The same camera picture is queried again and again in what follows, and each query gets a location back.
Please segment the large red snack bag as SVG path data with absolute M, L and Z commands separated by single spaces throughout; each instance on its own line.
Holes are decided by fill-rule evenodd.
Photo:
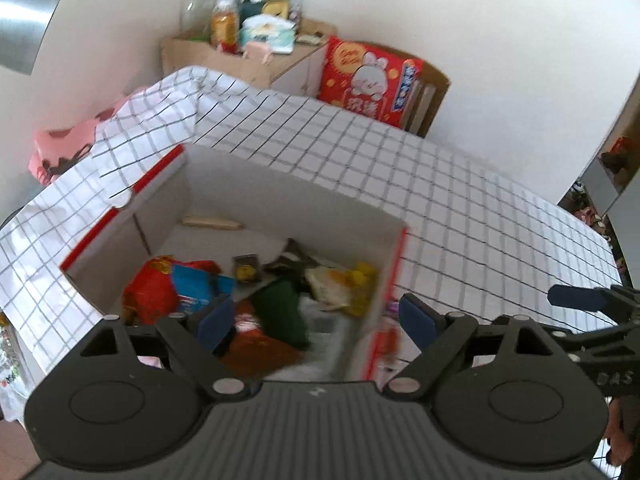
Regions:
M 153 325 L 158 318 L 178 310 L 180 300 L 171 281 L 174 266 L 219 274 L 213 260 L 180 261 L 173 256 L 148 260 L 122 292 L 122 317 L 129 325 Z

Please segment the blue snack bag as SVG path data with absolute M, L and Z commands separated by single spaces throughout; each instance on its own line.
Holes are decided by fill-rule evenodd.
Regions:
M 231 295 L 235 279 L 226 274 L 174 264 L 170 280 L 178 297 L 178 311 L 193 314 L 211 306 L 220 295 Z

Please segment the orange-brown snack bag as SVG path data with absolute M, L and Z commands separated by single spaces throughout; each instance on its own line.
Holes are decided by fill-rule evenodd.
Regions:
M 245 378 L 262 378 L 283 367 L 294 365 L 303 352 L 269 337 L 248 300 L 235 305 L 234 335 L 221 357 L 233 374 Z

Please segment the small black yellow packet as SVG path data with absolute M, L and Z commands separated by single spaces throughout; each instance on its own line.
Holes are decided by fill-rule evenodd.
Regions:
M 255 285 L 262 281 L 262 265 L 258 255 L 248 254 L 233 258 L 233 276 L 242 285 Z

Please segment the dark green snack packet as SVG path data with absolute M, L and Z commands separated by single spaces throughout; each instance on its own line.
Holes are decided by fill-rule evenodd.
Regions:
M 299 293 L 287 280 L 275 280 L 248 297 L 267 336 L 306 351 L 310 340 L 299 311 L 299 300 Z

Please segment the beige wafer stick snack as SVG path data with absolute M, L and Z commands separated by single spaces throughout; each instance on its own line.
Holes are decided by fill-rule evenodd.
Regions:
M 190 228 L 216 231 L 241 231 L 245 228 L 242 222 L 220 217 L 184 216 L 181 219 L 181 224 L 190 226 Z

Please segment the white plastic snack bag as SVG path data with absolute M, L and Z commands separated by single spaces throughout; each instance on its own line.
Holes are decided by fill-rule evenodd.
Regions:
M 344 376 L 360 322 L 341 310 L 323 311 L 317 301 L 303 296 L 299 304 L 306 323 L 309 348 L 293 365 L 270 374 L 276 382 L 337 382 Z

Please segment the egg print snack packet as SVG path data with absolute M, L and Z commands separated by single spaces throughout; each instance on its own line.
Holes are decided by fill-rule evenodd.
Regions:
M 316 266 L 305 271 L 312 296 L 323 310 L 333 311 L 349 306 L 352 288 L 347 271 Z

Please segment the yellow candy bag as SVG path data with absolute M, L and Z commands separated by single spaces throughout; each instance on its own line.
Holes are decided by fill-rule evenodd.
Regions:
M 347 285 L 349 289 L 349 303 L 344 307 L 347 315 L 353 318 L 363 318 L 369 311 L 369 307 L 378 286 L 378 269 L 370 263 L 360 261 L 347 272 Z

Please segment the black snack packet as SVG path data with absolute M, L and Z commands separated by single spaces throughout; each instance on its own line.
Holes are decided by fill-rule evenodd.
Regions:
M 264 264 L 262 270 L 276 278 L 289 281 L 298 292 L 311 294 L 306 271 L 319 266 L 321 263 L 317 259 L 308 255 L 296 240 L 289 238 L 280 255 L 270 263 Z

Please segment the white black grid tablecloth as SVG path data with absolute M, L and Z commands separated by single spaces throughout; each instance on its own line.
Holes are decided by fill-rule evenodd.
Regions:
M 461 254 L 487 243 L 506 254 L 486 288 L 534 320 L 532 281 L 543 258 L 575 281 L 614 280 L 605 242 L 564 211 L 465 158 L 372 119 L 311 98 L 256 90 L 189 67 L 138 93 L 99 128 L 88 158 L 25 206 L 2 234 L 1 283 L 13 314 L 76 313 L 79 324 L 44 366 L 52 372 L 96 324 L 96 310 L 60 265 L 110 208 L 179 145 L 230 154 L 318 184 L 391 214 L 407 226 L 390 296 L 413 290 L 475 314 L 472 263 L 460 275 L 430 253 L 427 234 Z M 425 406 L 397 401 L 366 378 L 265 382 L 239 401 L 214 404 L 189 440 L 137 467 L 66 467 L 41 461 L 36 479 L 597 479 L 590 460 L 497 465 L 453 444 Z

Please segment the red cardboard box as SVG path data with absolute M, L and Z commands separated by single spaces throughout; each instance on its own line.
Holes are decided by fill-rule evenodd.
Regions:
M 242 222 L 241 231 L 183 226 L 184 216 Z M 137 180 L 125 203 L 110 208 L 60 265 L 81 296 L 103 314 L 116 313 L 145 261 L 173 256 L 213 260 L 229 271 L 233 258 L 277 257 L 289 238 L 322 262 L 378 269 L 369 311 L 360 320 L 344 380 L 366 378 L 385 304 L 406 240 L 402 220 L 369 204 L 239 157 L 179 145 Z

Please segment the wooden chair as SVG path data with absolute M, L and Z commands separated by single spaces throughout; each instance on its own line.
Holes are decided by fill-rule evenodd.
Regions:
M 406 51 L 375 42 L 367 42 L 367 46 L 398 58 L 416 58 L 422 62 L 421 73 L 416 77 L 411 88 L 399 128 L 425 138 L 450 88 L 449 78 L 434 65 Z

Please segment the red rabbit cushion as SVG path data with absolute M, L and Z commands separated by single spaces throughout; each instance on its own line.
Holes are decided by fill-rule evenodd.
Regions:
M 318 100 L 400 127 L 424 62 L 332 36 Z

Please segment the wooden side cabinet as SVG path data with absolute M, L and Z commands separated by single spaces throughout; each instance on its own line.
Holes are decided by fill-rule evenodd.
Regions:
M 254 50 L 249 55 L 219 52 L 207 42 L 182 38 L 165 38 L 160 43 L 160 59 L 164 75 L 186 66 L 202 66 L 241 79 L 258 89 L 273 89 L 291 96 L 319 93 L 328 41 L 337 35 L 330 23 L 302 18 L 303 36 L 319 39 L 318 44 L 296 42 L 291 54 L 265 53 Z

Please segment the orange drink bottle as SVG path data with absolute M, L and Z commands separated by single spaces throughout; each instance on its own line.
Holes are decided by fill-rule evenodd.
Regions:
M 239 51 L 240 14 L 236 0 L 217 0 L 210 18 L 210 44 L 218 51 Z

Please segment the tissue pack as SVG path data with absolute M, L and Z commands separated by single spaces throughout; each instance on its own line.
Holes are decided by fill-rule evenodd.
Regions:
M 268 44 L 275 54 L 292 54 L 296 37 L 294 22 L 270 14 L 257 14 L 247 18 L 240 29 L 240 47 L 249 42 Z

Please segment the clear glass jar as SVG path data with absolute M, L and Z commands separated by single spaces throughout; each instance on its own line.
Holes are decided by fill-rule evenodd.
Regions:
M 180 35 L 186 39 L 210 35 L 210 18 L 217 0 L 182 0 L 180 4 Z

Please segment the silver desk lamp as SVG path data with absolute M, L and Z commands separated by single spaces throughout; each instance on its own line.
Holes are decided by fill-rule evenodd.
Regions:
M 1 0 L 1 66 L 29 76 L 61 0 Z

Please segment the grey wall cabinet unit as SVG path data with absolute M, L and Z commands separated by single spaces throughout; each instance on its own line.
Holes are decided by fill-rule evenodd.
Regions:
M 639 87 L 559 206 L 608 244 L 620 279 L 639 286 Z

